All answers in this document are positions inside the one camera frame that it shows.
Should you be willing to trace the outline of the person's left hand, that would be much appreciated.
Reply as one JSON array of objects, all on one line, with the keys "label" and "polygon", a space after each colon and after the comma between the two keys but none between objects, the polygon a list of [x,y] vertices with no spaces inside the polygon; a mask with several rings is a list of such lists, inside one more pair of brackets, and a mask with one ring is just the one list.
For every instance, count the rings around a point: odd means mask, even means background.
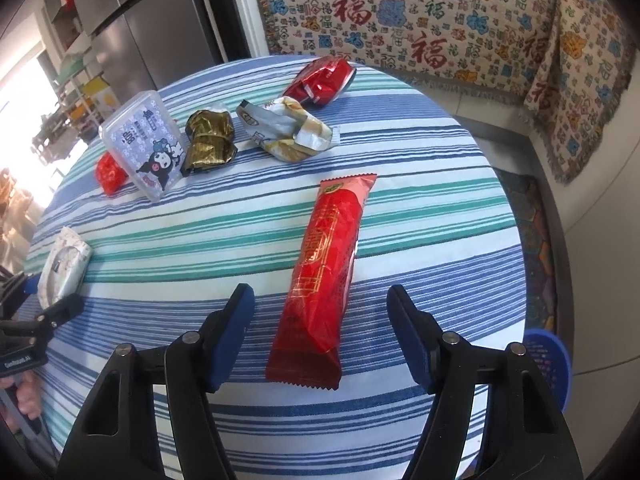
[{"label": "person's left hand", "polygon": [[23,373],[16,387],[17,409],[29,420],[35,420],[42,413],[41,387],[39,377],[31,370]]}]

